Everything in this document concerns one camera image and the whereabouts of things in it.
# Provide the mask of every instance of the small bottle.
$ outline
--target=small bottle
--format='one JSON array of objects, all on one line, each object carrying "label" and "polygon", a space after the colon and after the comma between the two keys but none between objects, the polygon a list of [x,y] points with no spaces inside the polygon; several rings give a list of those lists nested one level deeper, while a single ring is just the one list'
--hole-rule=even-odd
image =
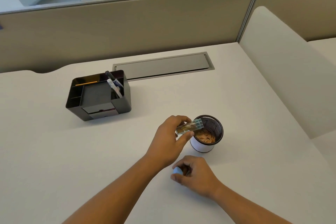
[{"label": "small bottle", "polygon": [[196,120],[193,120],[191,123],[186,123],[184,125],[178,126],[176,129],[176,133],[178,135],[182,135],[188,131],[194,131],[194,130],[198,130],[201,128],[204,128],[202,120],[196,119]]}]

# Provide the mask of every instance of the forearm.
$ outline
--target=forearm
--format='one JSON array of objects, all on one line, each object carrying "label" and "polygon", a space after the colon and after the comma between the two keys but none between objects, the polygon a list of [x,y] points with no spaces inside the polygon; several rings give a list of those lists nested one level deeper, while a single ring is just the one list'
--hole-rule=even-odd
[{"label": "forearm", "polygon": [[64,224],[124,223],[141,193],[160,170],[148,157],[141,158],[73,213]]},{"label": "forearm", "polygon": [[285,219],[240,196],[223,184],[216,189],[212,199],[236,224],[290,224]]}]

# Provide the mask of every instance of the left hand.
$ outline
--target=left hand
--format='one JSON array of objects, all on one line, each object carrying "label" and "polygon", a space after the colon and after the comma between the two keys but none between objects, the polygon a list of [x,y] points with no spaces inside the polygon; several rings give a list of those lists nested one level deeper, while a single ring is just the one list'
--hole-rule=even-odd
[{"label": "left hand", "polygon": [[175,130],[185,122],[189,123],[191,119],[187,116],[170,116],[157,129],[145,156],[158,165],[160,170],[175,162],[183,147],[194,135],[193,131],[189,131],[176,140]]}]

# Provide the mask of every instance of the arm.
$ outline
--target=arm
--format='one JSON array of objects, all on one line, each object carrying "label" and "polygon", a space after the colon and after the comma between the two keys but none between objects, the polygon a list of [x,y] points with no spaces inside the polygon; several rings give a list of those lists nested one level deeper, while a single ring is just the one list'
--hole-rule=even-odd
[{"label": "arm", "polygon": [[173,174],[171,179],[214,200],[236,224],[291,224],[222,184],[204,158],[185,156],[175,167],[188,169],[188,172],[185,176]]},{"label": "arm", "polygon": [[176,140],[175,130],[186,116],[170,116],[159,126],[147,153],[118,179],[87,201],[63,224],[120,224],[124,223],[153,177],[171,165],[184,145],[193,136],[187,132]]}]

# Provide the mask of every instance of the black desk organizer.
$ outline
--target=black desk organizer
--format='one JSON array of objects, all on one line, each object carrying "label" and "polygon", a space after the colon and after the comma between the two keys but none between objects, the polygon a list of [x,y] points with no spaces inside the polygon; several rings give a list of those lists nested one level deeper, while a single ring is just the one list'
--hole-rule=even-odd
[{"label": "black desk organizer", "polygon": [[122,98],[118,98],[111,89],[105,73],[93,74],[72,80],[65,107],[84,121],[130,112],[131,89],[124,71],[113,71],[111,74],[124,86],[120,89]]}]

